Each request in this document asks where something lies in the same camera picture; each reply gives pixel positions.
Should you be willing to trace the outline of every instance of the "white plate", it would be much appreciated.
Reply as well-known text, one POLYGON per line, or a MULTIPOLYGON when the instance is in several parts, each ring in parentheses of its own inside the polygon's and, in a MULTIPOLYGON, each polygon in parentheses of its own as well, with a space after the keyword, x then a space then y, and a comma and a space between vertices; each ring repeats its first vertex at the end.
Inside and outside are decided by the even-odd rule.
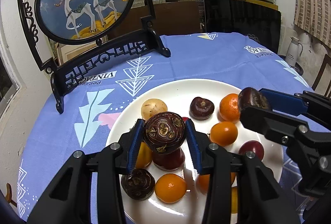
MULTIPOLYGON (((168 110, 175 112, 182 117, 189 117, 190 103, 194 97, 203 97, 211 100, 215 104, 213 115, 203 121, 193 120, 196 130, 209 133, 211 127, 219 122, 218 105, 220 101, 229 93, 240 93, 240 89, 229 84, 208 80, 208 79, 184 79, 169 82, 155 87, 145 92, 123 110, 113 125, 106 146, 117 142, 121 134, 132 128, 137 120, 141 118, 140 109, 144 101, 150 98, 158 98, 167 104, 168 110)), ((249 140, 257 140, 264 147, 263 163, 274 172, 277 182, 282 174, 283 149, 279 144, 275 144, 256 132, 245 129, 240 122, 236 124, 238 128, 238 138, 230 146, 228 151, 238 153, 239 148, 249 140)), ((195 186, 197 171, 193 168, 190 152, 186 141, 181 146, 185 154, 185 164, 171 173, 182 176, 187 183, 187 192, 184 197, 174 204, 161 202, 153 193, 149 199, 135 201, 128 197, 122 190, 123 205, 126 215, 136 224, 201 224, 203 212, 206 204, 206 195, 202 194, 195 186)), ((147 170, 154 176, 155 182, 164 174, 153 163, 147 170)), ((237 214, 231 215, 231 223, 237 223, 237 214)))

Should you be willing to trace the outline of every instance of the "metal screw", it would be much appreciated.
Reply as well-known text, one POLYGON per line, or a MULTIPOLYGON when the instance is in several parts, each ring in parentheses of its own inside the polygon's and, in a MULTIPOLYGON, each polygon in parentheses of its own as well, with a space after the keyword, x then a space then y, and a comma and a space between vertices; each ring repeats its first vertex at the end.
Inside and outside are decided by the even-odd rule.
POLYGON ((77 151, 75 151, 75 152, 73 153, 73 156, 74 156, 75 158, 80 158, 82 155, 83 155, 83 152, 80 151, 80 150, 77 150, 77 151))
POLYGON ((211 143, 211 144, 209 144, 209 148, 210 148, 211 150, 216 150, 216 149, 218 149, 218 144, 211 143))
POLYGON ((288 136, 283 136, 281 141, 282 141, 282 144, 283 144, 283 145, 286 145, 287 142, 289 141, 288 136))
POLYGON ((328 160, 326 159, 326 157, 321 157, 321 158, 319 159, 319 165, 320 165, 320 167, 321 167, 322 169, 326 169, 326 168, 328 167, 329 162, 328 162, 328 160))
POLYGON ((246 156, 250 159, 254 158, 255 157, 255 153, 253 151, 247 151, 246 152, 246 156))
POLYGON ((308 128, 304 125, 300 125, 298 127, 299 131, 302 132, 303 134, 305 134, 306 132, 308 132, 308 128))
POLYGON ((119 143, 112 143, 112 144, 110 145, 110 148, 111 148, 112 150, 118 150, 118 149, 120 148, 120 144, 119 144, 119 143))

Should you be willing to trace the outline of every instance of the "small orange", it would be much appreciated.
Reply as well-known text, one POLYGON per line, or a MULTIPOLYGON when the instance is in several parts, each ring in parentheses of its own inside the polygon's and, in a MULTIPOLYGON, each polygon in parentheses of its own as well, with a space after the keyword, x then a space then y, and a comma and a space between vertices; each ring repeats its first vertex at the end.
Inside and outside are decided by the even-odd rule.
POLYGON ((136 169, 143 169, 152 162, 152 150, 142 142, 136 161, 136 169))
POLYGON ((230 93, 225 96, 219 104, 219 113, 224 120, 236 123, 240 118, 238 94, 230 93))
POLYGON ((231 188, 231 214, 238 213, 238 189, 237 187, 231 188))
POLYGON ((179 201, 186 193, 185 180, 176 174, 165 174, 155 184, 155 194, 163 202, 179 201))
MULTIPOLYGON (((207 193, 209 188, 209 179, 210 175, 199 175, 197 179, 197 184, 202 190, 202 192, 207 193)), ((233 184, 234 180, 236 179, 236 173, 231 173, 231 185, 233 184)))
POLYGON ((209 139, 219 146, 228 146, 238 137, 238 129, 232 122, 223 121, 215 124, 210 130, 209 139))

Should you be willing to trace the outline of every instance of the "stand foot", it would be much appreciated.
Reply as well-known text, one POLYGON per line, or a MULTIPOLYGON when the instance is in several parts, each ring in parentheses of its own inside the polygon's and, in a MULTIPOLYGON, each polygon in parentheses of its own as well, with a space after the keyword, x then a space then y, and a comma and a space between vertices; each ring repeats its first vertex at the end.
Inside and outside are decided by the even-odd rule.
POLYGON ((169 58, 171 56, 171 51, 169 48, 165 48, 160 36, 152 28, 147 28, 148 43, 147 46, 150 49, 155 49, 161 55, 169 58))
POLYGON ((54 94, 55 100, 56 100, 56 110, 62 114, 64 111, 64 102, 63 102, 63 96, 59 93, 58 87, 57 87, 57 80, 55 77, 55 74, 53 73, 51 76, 51 87, 52 92, 54 94))

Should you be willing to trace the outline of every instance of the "oval frame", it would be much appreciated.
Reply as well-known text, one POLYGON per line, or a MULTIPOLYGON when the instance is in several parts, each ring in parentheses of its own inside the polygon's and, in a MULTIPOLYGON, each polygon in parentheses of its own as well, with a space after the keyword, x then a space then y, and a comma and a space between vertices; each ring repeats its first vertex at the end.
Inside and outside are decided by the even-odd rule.
POLYGON ((35 12, 35 18, 36 18, 36 22, 39 26, 39 28, 41 29, 41 31, 50 39, 52 39, 55 42, 58 42, 60 44, 65 44, 65 45, 82 45, 82 44, 86 44, 86 43, 90 43, 90 42, 94 42, 98 39, 101 39, 102 37, 104 37, 105 35, 107 35, 107 33, 110 32, 110 30, 112 30, 113 28, 116 28, 127 16, 129 10, 132 7, 133 1, 134 0, 128 0, 128 3, 126 5, 126 7, 124 8, 122 14, 120 15, 120 17, 116 20, 116 22, 111 25, 109 28, 107 28, 106 30, 93 35, 91 37, 87 37, 87 38, 80 38, 80 39, 66 39, 66 38, 62 38, 59 37, 57 35, 55 35, 54 33, 52 33, 44 24, 42 17, 41 17, 41 13, 40 13, 40 1, 41 0, 35 0, 34 1, 34 12, 35 12))

